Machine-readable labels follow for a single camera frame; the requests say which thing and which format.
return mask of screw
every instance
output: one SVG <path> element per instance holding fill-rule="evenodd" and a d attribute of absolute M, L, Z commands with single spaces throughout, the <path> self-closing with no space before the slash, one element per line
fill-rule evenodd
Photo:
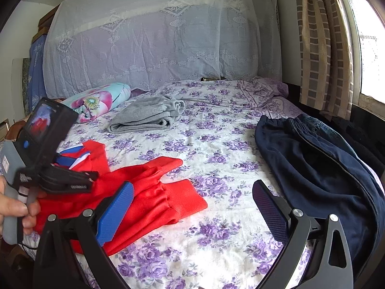
<path fill-rule="evenodd" d="M 330 219 L 333 221 L 333 222 L 338 222 L 338 216 L 335 215 L 335 214 L 330 214 L 329 215 Z"/>
<path fill-rule="evenodd" d="M 90 217 L 92 214 L 93 214 L 93 210 L 91 210 L 90 208 L 87 208 L 86 210 L 83 211 L 83 216 L 84 217 Z"/>
<path fill-rule="evenodd" d="M 303 212 L 302 212 L 299 208 L 295 208 L 295 209 L 293 210 L 293 214 L 294 214 L 295 216 L 297 216 L 297 217 L 303 216 Z"/>
<path fill-rule="evenodd" d="M 48 219 L 49 222 L 53 222 L 56 219 L 56 215 L 55 214 L 51 214 L 50 216 L 48 216 L 47 219 Z"/>

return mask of navy blue pants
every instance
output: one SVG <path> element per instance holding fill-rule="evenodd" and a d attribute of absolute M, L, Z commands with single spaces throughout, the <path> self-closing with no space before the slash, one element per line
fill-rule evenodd
<path fill-rule="evenodd" d="M 359 275 L 385 228 L 385 199 L 379 185 L 349 144 L 307 115 L 262 116 L 255 142 L 292 207 L 307 215 L 341 220 Z"/>

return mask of checkered curtain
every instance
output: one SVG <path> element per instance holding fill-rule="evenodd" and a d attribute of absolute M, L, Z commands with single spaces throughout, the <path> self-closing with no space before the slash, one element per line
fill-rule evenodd
<path fill-rule="evenodd" d="M 350 118 L 353 57 L 342 0 L 297 0 L 302 84 L 300 102 Z"/>

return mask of floral bedsheet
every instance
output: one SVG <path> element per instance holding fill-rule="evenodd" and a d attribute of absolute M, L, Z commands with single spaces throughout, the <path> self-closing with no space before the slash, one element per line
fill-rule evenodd
<path fill-rule="evenodd" d="M 259 284 L 282 244 L 272 237 L 251 194 L 253 183 L 262 179 L 279 195 L 255 145 L 254 130 L 263 114 L 280 118 L 301 113 L 284 98 L 287 93 L 285 84 L 270 79 L 175 82 L 72 127 L 59 150 L 88 139 L 105 143 L 111 170 L 158 156 L 180 158 L 184 164 L 162 181 L 188 178 L 208 203 L 206 210 L 156 229 L 110 257 L 131 288 L 251 289 Z M 185 111 L 172 128 L 107 132 L 108 122 L 129 103 L 159 94 L 185 100 Z M 38 240 L 33 233 L 24 242 L 37 246 Z M 288 288 L 297 285 L 309 253 L 307 246 Z M 97 288 L 84 256 L 78 259 Z"/>

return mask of folded gray cloth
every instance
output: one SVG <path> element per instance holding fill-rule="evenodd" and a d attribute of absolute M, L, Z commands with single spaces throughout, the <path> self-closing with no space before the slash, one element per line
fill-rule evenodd
<path fill-rule="evenodd" d="M 108 125 L 113 134 L 170 128 L 184 110 L 184 102 L 168 95 L 133 102 Z"/>

